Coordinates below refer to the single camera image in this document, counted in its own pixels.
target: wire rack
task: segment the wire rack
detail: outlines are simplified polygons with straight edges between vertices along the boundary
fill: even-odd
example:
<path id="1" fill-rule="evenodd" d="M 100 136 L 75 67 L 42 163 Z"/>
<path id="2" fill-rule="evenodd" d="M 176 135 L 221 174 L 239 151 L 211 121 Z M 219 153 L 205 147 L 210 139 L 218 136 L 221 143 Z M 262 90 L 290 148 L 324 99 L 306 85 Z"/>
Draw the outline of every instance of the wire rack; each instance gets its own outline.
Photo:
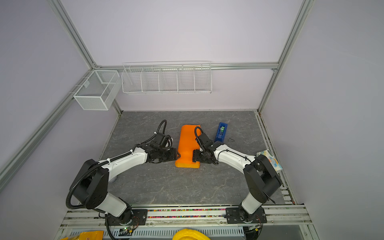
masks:
<path id="1" fill-rule="evenodd" d="M 108 110 L 121 88 L 115 70 L 94 70 L 73 97 L 84 110 Z"/>
<path id="2" fill-rule="evenodd" d="M 211 93 L 210 62 L 124 63 L 122 90 L 126 94 Z"/>

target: yellow plastic object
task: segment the yellow plastic object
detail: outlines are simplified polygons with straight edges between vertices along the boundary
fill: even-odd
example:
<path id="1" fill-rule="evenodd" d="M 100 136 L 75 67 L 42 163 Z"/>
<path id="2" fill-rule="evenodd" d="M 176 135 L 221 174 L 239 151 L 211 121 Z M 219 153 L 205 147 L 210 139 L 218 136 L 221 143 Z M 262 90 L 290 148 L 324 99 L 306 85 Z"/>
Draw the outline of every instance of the yellow plastic object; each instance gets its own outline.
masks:
<path id="1" fill-rule="evenodd" d="M 104 231 L 82 232 L 78 236 L 66 237 L 61 240 L 102 240 Z"/>
<path id="2" fill-rule="evenodd" d="M 210 240 L 201 232 L 192 229 L 183 229 L 178 231 L 172 238 L 172 240 Z"/>
<path id="3" fill-rule="evenodd" d="M 181 127 L 179 147 L 177 151 L 180 153 L 180 158 L 176 160 L 176 167 L 191 167 L 199 168 L 200 162 L 192 162 L 193 150 L 200 149 L 198 143 L 195 140 L 195 127 L 200 125 L 184 125 Z"/>

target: blue box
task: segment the blue box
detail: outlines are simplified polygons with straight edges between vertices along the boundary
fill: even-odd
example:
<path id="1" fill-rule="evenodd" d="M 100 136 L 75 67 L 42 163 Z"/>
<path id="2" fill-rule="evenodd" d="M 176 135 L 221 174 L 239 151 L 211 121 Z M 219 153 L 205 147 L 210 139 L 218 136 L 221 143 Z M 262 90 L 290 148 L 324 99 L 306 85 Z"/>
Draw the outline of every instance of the blue box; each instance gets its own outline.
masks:
<path id="1" fill-rule="evenodd" d="M 225 137 L 225 133 L 227 132 L 227 127 L 228 127 L 228 124 L 223 123 L 223 122 L 219 123 L 218 128 L 217 128 L 217 134 L 216 134 L 215 142 L 216 141 L 224 142 L 224 137 Z"/>

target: white panel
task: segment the white panel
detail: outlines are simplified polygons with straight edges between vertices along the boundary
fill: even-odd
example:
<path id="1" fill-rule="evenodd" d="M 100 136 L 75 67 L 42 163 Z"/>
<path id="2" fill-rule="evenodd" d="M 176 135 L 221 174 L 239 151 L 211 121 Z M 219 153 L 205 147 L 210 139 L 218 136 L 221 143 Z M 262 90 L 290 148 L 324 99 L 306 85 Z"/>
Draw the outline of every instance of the white panel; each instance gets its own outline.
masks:
<path id="1" fill-rule="evenodd" d="M 276 62 L 302 0 L 62 0 L 99 65 Z"/>
<path id="2" fill-rule="evenodd" d="M 114 109 L 85 111 L 73 101 L 1 192 L 1 239 L 53 239 L 71 183 L 86 160 L 99 159 L 116 117 Z"/>
<path id="3" fill-rule="evenodd" d="M 320 239 L 382 239 L 384 2 L 316 1 L 262 115 Z"/>
<path id="4" fill-rule="evenodd" d="M 46 0 L 0 5 L 1 167 L 88 69 Z"/>
<path id="5" fill-rule="evenodd" d="M 127 95 L 116 99 L 124 111 L 256 109 L 272 76 L 270 69 L 214 70 L 212 93 Z"/>

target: wire basket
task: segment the wire basket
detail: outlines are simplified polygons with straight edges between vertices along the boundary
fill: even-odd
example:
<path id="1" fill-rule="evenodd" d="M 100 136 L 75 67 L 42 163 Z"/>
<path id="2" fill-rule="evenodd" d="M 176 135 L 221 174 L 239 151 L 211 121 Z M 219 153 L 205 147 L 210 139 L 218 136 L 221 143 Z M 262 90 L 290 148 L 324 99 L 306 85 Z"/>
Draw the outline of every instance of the wire basket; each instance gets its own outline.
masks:
<path id="1" fill-rule="evenodd" d="M 209 62 L 166 65 L 124 65 L 122 91 L 126 94 L 211 93 Z"/>
<path id="2" fill-rule="evenodd" d="M 121 88 L 115 70 L 94 70 L 74 94 L 84 110 L 108 110 Z"/>

